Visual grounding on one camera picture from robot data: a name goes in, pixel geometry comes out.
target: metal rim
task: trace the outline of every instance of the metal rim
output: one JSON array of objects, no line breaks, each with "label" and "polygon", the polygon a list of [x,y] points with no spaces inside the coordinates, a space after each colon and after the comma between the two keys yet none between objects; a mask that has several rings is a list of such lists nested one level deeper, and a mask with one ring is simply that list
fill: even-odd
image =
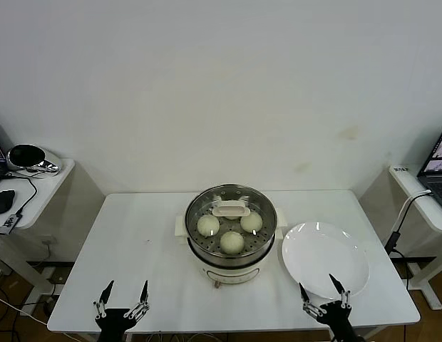
[{"label": "metal rim", "polygon": [[[208,238],[200,236],[195,228],[195,222],[197,222],[195,219],[210,213],[213,208],[212,203],[218,201],[217,197],[220,198],[219,200],[230,200],[237,195],[240,198],[246,197],[241,200],[244,200],[252,210],[256,210],[261,214],[264,226],[261,229],[262,232],[258,232],[254,237],[241,231],[245,238],[245,249],[239,254],[228,255],[220,250],[219,237],[222,235],[218,233],[216,237]],[[227,219],[218,219],[221,224],[220,232],[222,230],[224,232],[227,230],[238,231],[240,225],[238,221],[232,222],[231,226]],[[225,184],[206,189],[189,203],[185,211],[185,228],[189,235],[188,243],[193,253],[205,263],[223,269],[241,269],[262,259],[264,255],[268,254],[273,245],[276,227],[277,213],[272,202],[260,191],[243,185]]]}]

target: table leg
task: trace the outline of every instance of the table leg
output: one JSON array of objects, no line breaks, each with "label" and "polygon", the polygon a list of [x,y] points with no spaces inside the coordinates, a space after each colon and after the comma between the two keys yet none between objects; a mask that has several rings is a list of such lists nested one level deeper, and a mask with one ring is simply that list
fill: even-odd
[{"label": "table leg", "polygon": [[3,263],[1,260],[0,260],[0,270],[2,271],[2,273],[4,273],[4,274],[7,275],[7,276],[12,272],[11,268],[8,267],[8,266],[7,266],[5,263]]},{"label": "table leg", "polygon": [[418,285],[421,281],[429,281],[442,271],[442,252],[430,264],[410,279],[410,285]]},{"label": "table leg", "polygon": [[30,284],[37,287],[42,292],[50,292],[53,289],[53,285],[45,279],[40,273],[28,265],[28,263],[14,251],[10,244],[6,240],[0,239],[0,260],[9,265],[16,273],[20,274]]}]

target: white table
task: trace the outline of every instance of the white table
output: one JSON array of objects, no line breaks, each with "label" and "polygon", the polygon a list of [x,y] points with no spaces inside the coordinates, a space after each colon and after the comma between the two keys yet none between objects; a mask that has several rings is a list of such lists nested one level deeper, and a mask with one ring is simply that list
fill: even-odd
[{"label": "white table", "polygon": [[[71,173],[74,165],[75,162],[72,159],[63,159],[63,168],[57,175],[43,179],[31,178],[31,181],[37,188],[37,194],[26,205],[22,213],[23,217],[16,224],[14,229],[28,229],[36,223],[36,220],[41,215],[48,202],[50,202],[56,190],[59,189],[69,173]],[[11,213],[16,212],[34,193],[34,189],[29,182],[22,179],[1,180],[0,192],[4,190],[15,190],[15,198],[12,208],[8,212],[0,214],[0,226],[4,224]]]},{"label": "white table", "polygon": [[[265,192],[289,226],[319,220],[361,242],[371,276],[352,298],[351,322],[376,333],[420,319],[399,275],[351,191]],[[175,217],[195,193],[107,196],[48,321],[51,331],[99,332],[93,301],[115,280],[107,307],[132,307],[149,281],[151,309],[129,332],[280,331],[327,329],[306,315],[298,284],[281,260],[281,242],[251,281],[214,288],[189,248],[174,238]]]},{"label": "white table", "polygon": [[[57,175],[43,179],[31,179],[37,188],[37,194],[25,206],[22,212],[23,217],[17,223],[14,229],[28,229],[36,222],[55,192],[67,178],[69,173],[71,173],[74,165],[75,162],[72,159],[63,159],[63,168]],[[0,214],[0,226],[4,224],[11,213],[16,212],[34,193],[34,189],[29,182],[22,179],[1,180],[0,192],[4,190],[15,190],[16,194],[11,210],[9,210],[7,213]],[[28,296],[26,303],[36,302],[42,294],[50,294],[53,291],[53,285],[47,279],[52,275],[54,267],[46,267],[42,274],[38,273],[35,269],[28,265],[20,251],[15,250],[15,248],[8,241],[7,236],[0,236],[0,260],[6,265],[10,266],[10,268],[12,268],[16,273],[20,274],[34,286],[34,289]],[[0,271],[6,271],[7,274],[9,272],[9,268],[4,269],[4,267],[0,265]],[[61,289],[62,286],[57,286],[55,294],[59,294]],[[35,305],[27,305],[25,306],[25,311],[31,313],[34,310],[34,307]]]},{"label": "white table", "polygon": [[[407,196],[426,189],[416,178],[419,170],[420,165],[394,165],[389,168],[392,177]],[[430,228],[442,234],[442,207],[440,204],[434,198],[425,196],[416,199],[414,205]],[[431,288],[429,281],[442,271],[442,251],[423,269],[414,262],[408,263],[408,267],[413,274],[413,278],[409,280],[409,289],[422,291],[431,309],[441,310],[442,304]]]}]

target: wooden floor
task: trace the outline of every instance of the wooden floor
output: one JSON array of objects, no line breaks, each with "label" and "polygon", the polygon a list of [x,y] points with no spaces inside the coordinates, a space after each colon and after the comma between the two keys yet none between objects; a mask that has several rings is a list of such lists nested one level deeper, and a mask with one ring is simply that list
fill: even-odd
[{"label": "wooden floor", "polygon": [[[399,271],[403,271],[402,265],[398,266]],[[64,284],[70,272],[70,268],[57,268],[52,277],[52,282],[57,284]],[[438,294],[442,302],[442,272],[432,279],[431,285]],[[20,304],[31,290],[31,286],[17,274],[10,276],[3,276],[0,279],[0,287],[7,293],[11,303]],[[428,307],[425,298],[420,291],[412,291],[411,295],[416,303],[420,313],[421,321],[417,324],[407,327],[406,340],[407,342],[428,342],[441,341],[442,342],[442,310],[432,311]],[[41,321],[47,321],[42,305],[35,310],[34,316]],[[0,303],[0,317],[6,310],[6,306]],[[10,330],[14,321],[15,312],[11,309],[7,313],[5,319],[0,323],[0,330]],[[51,333],[47,328],[27,317],[18,317],[16,321],[16,330],[19,332],[21,342],[69,342],[73,341],[68,337]],[[288,331],[279,333],[220,333],[216,336],[226,342],[298,342],[298,341],[329,341],[329,334],[326,331]],[[134,342],[145,342],[148,336],[134,336]],[[171,335],[164,335],[163,341],[170,342]],[[183,342],[181,335],[178,335],[180,342]],[[395,342],[402,341],[404,338],[403,326],[388,327],[381,333],[372,338],[376,342]],[[0,332],[0,342],[11,342],[11,333]],[[154,336],[152,341],[159,341],[158,336]],[[207,336],[196,336],[193,342],[214,341]]]}]

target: black cable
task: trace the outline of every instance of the black cable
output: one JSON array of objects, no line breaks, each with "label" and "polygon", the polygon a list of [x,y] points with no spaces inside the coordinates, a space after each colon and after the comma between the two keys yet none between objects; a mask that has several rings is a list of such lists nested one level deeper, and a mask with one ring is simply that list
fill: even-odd
[{"label": "black cable", "polygon": [[45,258],[43,258],[41,261],[38,261],[37,264],[35,264],[35,265],[31,265],[31,264],[29,264],[29,266],[31,266],[31,267],[38,267],[38,266],[40,266],[44,261],[48,260],[48,258],[51,257],[50,245],[47,244],[46,246],[47,246],[47,256],[46,256]]},{"label": "black cable", "polygon": [[401,226],[403,225],[403,223],[404,223],[404,221],[405,221],[406,214],[408,214],[409,208],[411,208],[411,205],[413,204],[413,202],[416,201],[419,197],[423,197],[423,196],[433,196],[433,194],[432,194],[431,192],[429,192],[429,193],[427,193],[427,194],[422,194],[422,195],[419,195],[419,196],[414,197],[414,198],[409,202],[408,207],[407,207],[406,210],[405,210],[405,214],[404,214],[404,216],[401,218],[399,228],[396,230],[397,233],[400,232],[400,228],[401,228]]},{"label": "black cable", "polygon": [[17,212],[15,214],[21,214],[21,212],[23,211],[24,207],[37,195],[37,188],[34,185],[34,183],[31,181],[31,178],[29,177],[20,177],[20,176],[13,176],[13,175],[4,175],[2,176],[2,179],[9,179],[9,178],[18,178],[20,180],[27,180],[29,182],[29,184],[31,184],[31,186],[34,188],[34,193],[31,195],[30,198],[27,199],[26,202],[24,202],[24,204],[20,207],[20,209],[17,210]]},{"label": "black cable", "polygon": [[[24,300],[21,302],[20,307],[18,309],[22,309],[23,308],[23,306],[25,305],[25,300],[26,300],[26,298],[28,298],[28,296],[31,293],[31,291],[32,291],[32,288],[31,288],[31,290],[29,290],[27,295],[24,297]],[[55,294],[55,291],[56,291],[56,284],[53,284],[53,291],[51,292],[50,297],[52,297]],[[18,331],[15,330],[15,324],[16,324],[16,320],[19,317],[19,314],[20,314],[19,311],[17,311],[16,314],[15,314],[14,322],[12,323],[11,342],[14,342],[14,333],[16,333],[16,335],[18,337],[18,340],[20,342],[19,333],[18,333]]]},{"label": "black cable", "polygon": [[[0,288],[0,292],[2,292],[2,294],[4,295],[4,297],[5,297],[6,301],[7,301],[7,303],[10,304],[10,299],[9,299],[9,296],[7,296],[6,292],[4,292],[4,290],[1,289],[1,288]],[[2,316],[1,316],[1,318],[0,318],[0,323],[1,323],[2,320],[6,317],[6,315],[7,315],[8,312],[9,312],[9,307],[6,306],[6,310],[5,310],[5,312],[2,314]]]},{"label": "black cable", "polygon": [[[401,252],[397,251],[396,249],[394,249],[393,252],[396,252],[397,254],[400,254],[401,258],[403,260],[406,260],[405,256]],[[406,264],[406,262],[405,262],[405,270],[406,270],[406,290],[408,291],[408,287],[409,287],[409,271],[408,271],[408,265]],[[406,324],[404,324],[404,342],[406,342]]]},{"label": "black cable", "polygon": [[16,334],[16,339],[18,340],[18,342],[21,342],[20,335],[16,331],[13,331],[13,330],[0,330],[0,333],[12,333],[12,334],[15,333]]}]

